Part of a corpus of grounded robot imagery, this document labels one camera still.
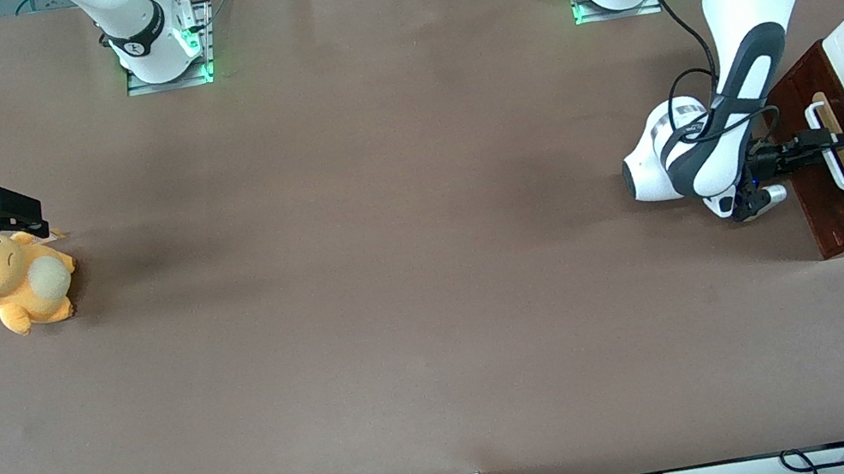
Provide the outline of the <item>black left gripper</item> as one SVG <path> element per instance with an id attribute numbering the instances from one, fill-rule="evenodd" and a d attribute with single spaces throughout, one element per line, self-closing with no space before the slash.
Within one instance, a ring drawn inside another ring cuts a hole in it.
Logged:
<path id="1" fill-rule="evenodd" d="M 745 179 L 755 184 L 793 175 L 799 167 L 796 158 L 802 164 L 815 163 L 809 157 L 841 151 L 844 151 L 844 134 L 833 133 L 827 127 L 799 131 L 781 143 L 756 139 L 746 153 Z"/>

